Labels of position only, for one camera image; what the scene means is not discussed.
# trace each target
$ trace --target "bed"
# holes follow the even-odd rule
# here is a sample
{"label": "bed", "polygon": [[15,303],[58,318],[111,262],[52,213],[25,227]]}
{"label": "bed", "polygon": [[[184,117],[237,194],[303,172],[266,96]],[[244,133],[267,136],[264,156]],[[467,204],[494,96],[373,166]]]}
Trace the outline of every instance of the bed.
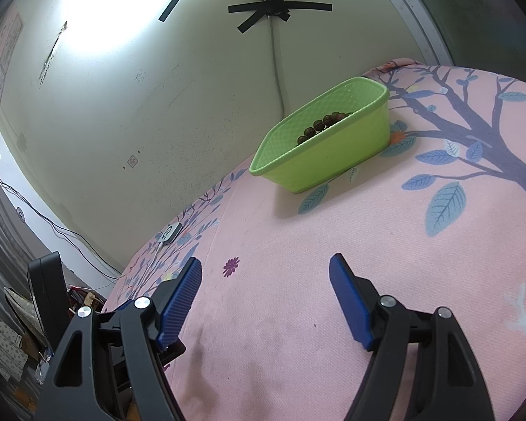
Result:
{"label": "bed", "polygon": [[[497,421],[526,398],[526,83],[409,59],[365,74],[390,91],[390,145],[295,195],[250,160],[154,236],[107,299],[112,310],[177,277],[203,281],[166,376],[187,419],[342,420],[369,355],[328,278],[340,252],[407,308],[452,308],[476,353]],[[406,363],[393,420],[403,419]]]}

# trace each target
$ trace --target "green plastic basket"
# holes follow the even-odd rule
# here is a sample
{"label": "green plastic basket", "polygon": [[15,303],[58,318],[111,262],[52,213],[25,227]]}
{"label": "green plastic basket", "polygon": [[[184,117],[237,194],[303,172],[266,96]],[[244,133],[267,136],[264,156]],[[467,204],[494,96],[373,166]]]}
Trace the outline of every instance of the green plastic basket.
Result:
{"label": "green plastic basket", "polygon": [[[299,193],[382,151],[390,140],[389,93],[364,77],[349,79],[275,125],[250,166],[289,191]],[[335,125],[296,145],[298,136],[332,112],[351,112]]]}

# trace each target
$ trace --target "white wall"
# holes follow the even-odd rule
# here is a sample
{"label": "white wall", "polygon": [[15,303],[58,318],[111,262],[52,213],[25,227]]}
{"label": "white wall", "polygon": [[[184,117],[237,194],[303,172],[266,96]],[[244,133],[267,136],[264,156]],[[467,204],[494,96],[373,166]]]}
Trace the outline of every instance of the white wall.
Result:
{"label": "white wall", "polygon": [[[0,178],[5,183],[17,189],[43,215],[48,216],[56,224],[66,227],[51,209],[49,209],[43,199],[41,199],[41,197],[35,192],[26,177],[23,175],[1,134],[0,155]],[[99,292],[105,297],[111,293],[114,286],[114,284],[111,283],[111,279],[105,278],[103,275],[99,274],[98,271],[93,269],[75,248],[58,237],[52,230],[51,226],[33,212],[24,202],[13,194],[6,194],[13,207],[20,207],[25,215],[26,225],[23,225],[16,215],[12,216],[10,221],[13,223],[13,226],[15,226],[16,231],[21,235],[21,239],[26,243],[28,251],[33,253],[34,257],[39,258],[40,256],[47,254],[49,251],[59,251],[63,263],[69,269],[69,271],[65,271],[66,283],[77,285],[80,282],[80,279],[92,288],[99,288],[108,285],[105,288],[99,289]],[[78,245],[84,255],[99,269],[112,277],[119,276],[116,271],[107,267],[102,261],[99,261],[98,258],[84,245],[81,245],[77,239],[74,238],[72,240]]]}
{"label": "white wall", "polygon": [[[268,23],[241,34],[250,13],[228,14],[249,1],[181,0],[165,23],[169,0],[15,1],[25,26],[0,131],[39,196],[113,264],[125,266],[279,121]],[[333,12],[275,21],[287,112],[390,58],[422,60],[389,0],[309,1]]]}

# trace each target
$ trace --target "blue gripper pad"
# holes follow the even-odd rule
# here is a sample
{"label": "blue gripper pad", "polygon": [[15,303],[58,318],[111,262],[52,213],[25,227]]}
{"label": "blue gripper pad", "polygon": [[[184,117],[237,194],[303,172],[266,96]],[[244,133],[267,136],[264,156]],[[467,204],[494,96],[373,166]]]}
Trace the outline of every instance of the blue gripper pad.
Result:
{"label": "blue gripper pad", "polygon": [[193,299],[201,285],[201,262],[196,258],[191,258],[191,260],[181,271],[177,278],[177,287],[160,314],[159,334],[156,337],[160,350],[165,350],[178,339]]}
{"label": "blue gripper pad", "polygon": [[370,350],[374,340],[370,331],[370,311],[358,292],[356,279],[357,277],[354,276],[340,253],[331,257],[329,280],[331,280],[331,285],[345,315],[346,323],[349,325],[353,338],[360,342],[366,350]]}
{"label": "blue gripper pad", "polygon": [[130,304],[132,304],[134,301],[132,299],[126,300],[124,303],[119,305],[115,310],[123,310],[126,309]]}

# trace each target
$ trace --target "poster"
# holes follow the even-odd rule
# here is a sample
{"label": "poster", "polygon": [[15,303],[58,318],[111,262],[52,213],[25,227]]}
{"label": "poster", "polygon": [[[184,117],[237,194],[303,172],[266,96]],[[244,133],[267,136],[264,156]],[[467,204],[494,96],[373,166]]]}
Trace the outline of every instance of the poster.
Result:
{"label": "poster", "polygon": [[15,5],[11,5],[0,22],[0,101],[13,51],[23,29],[23,21]]}

